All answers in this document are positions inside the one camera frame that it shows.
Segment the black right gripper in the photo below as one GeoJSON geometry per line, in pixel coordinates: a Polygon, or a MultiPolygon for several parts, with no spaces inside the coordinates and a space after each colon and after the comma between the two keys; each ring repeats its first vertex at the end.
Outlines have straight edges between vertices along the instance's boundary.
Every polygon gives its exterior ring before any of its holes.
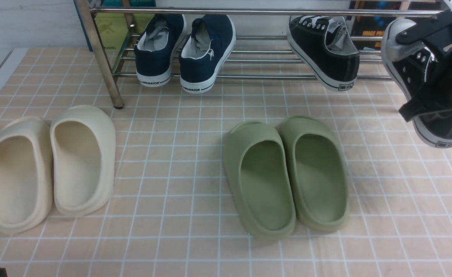
{"type": "Polygon", "coordinates": [[[452,116],[452,10],[441,11],[395,37],[401,45],[425,39],[434,57],[426,77],[428,92],[426,100],[413,98],[398,110],[406,122],[423,116],[452,116]]]}

